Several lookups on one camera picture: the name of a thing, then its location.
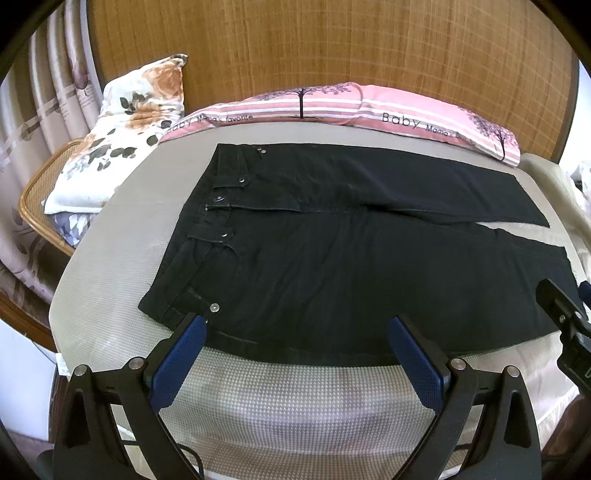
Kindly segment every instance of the wooden headboard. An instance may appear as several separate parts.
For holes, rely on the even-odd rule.
[[[187,53],[186,112],[353,81],[469,108],[560,156],[578,63],[530,0],[87,0],[102,86]]]

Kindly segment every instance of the rivet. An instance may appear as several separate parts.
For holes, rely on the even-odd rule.
[[[513,365],[509,365],[507,367],[507,373],[513,378],[517,378],[519,376],[519,369]]]
[[[140,356],[137,356],[135,358],[132,358],[129,361],[129,368],[132,370],[137,370],[139,368],[142,368],[143,364],[144,364],[144,359],[141,358]]]
[[[466,362],[461,358],[454,358],[449,364],[456,370],[464,370],[466,368]]]
[[[78,365],[75,369],[74,369],[74,375],[77,377],[81,377],[82,375],[84,375],[86,372],[88,371],[88,367],[86,365]]]

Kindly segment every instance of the rattan chair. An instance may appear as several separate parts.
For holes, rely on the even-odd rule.
[[[41,201],[49,197],[61,169],[80,142],[82,142],[81,138],[68,142],[47,160],[29,181],[18,201],[18,213],[26,223],[31,225],[33,230],[45,240],[70,257],[74,254],[74,249],[53,229],[49,219],[43,213]]]

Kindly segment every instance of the curtain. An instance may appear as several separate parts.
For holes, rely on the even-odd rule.
[[[46,325],[68,257],[23,221],[18,200],[54,152],[95,124],[99,108],[86,70],[80,0],[68,0],[23,46],[0,85],[0,291]]]

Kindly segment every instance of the white bedsheet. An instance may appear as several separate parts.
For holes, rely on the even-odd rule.
[[[452,145],[334,125],[250,124],[200,132],[159,146],[115,193],[79,245],[50,310],[51,329],[70,371],[121,367],[146,356],[170,332],[137,309],[183,203],[216,145],[313,142],[414,151],[513,174],[549,228],[487,224],[564,246],[578,282],[584,271],[569,236],[533,179],[521,170]],[[576,395],[558,370],[557,334],[467,357],[475,368],[524,375],[542,445]],[[474,410],[462,441],[476,427]],[[161,416],[208,471],[240,479],[390,479],[433,414],[401,367],[328,368],[263,364],[204,349],[175,403]],[[120,410],[117,422],[129,428]],[[454,466],[461,455],[454,456]]]

